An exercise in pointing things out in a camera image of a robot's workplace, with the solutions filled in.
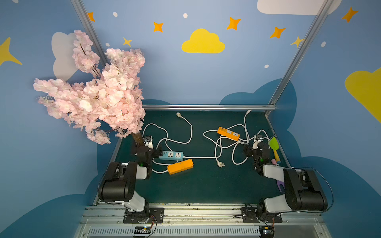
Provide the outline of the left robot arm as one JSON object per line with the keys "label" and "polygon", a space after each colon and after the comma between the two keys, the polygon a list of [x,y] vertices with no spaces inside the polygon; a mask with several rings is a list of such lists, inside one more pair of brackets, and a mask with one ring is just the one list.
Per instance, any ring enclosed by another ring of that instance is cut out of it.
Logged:
{"label": "left robot arm", "polygon": [[136,181],[149,179],[153,159],[163,155],[153,148],[151,136],[143,137],[143,146],[135,144],[136,160],[127,163],[111,162],[98,186],[100,201],[123,205],[131,213],[146,213],[148,203],[136,192]]}

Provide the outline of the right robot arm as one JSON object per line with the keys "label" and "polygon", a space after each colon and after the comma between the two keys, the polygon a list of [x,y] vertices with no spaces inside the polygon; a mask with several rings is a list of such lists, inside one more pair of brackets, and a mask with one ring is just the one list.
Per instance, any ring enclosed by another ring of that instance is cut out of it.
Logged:
{"label": "right robot arm", "polygon": [[265,178],[273,179],[283,186],[281,195],[261,199],[257,205],[258,215],[289,212],[323,213],[332,206],[313,168],[286,168],[273,164],[267,155],[268,145],[259,147],[244,145],[243,153],[254,159],[254,169]]}

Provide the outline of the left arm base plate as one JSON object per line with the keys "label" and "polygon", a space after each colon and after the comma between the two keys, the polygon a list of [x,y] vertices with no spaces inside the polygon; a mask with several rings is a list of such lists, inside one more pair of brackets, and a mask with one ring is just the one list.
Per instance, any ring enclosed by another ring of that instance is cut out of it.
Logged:
{"label": "left arm base plate", "polygon": [[124,224],[162,224],[164,219],[163,207],[146,208],[142,212],[125,211]]}

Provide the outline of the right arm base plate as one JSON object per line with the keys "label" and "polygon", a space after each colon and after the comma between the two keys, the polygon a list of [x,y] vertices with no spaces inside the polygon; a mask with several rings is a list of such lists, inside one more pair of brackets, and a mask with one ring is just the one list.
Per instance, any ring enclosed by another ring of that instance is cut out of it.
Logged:
{"label": "right arm base plate", "polygon": [[241,207],[241,216],[244,223],[282,223],[280,213],[261,213],[253,207]]}

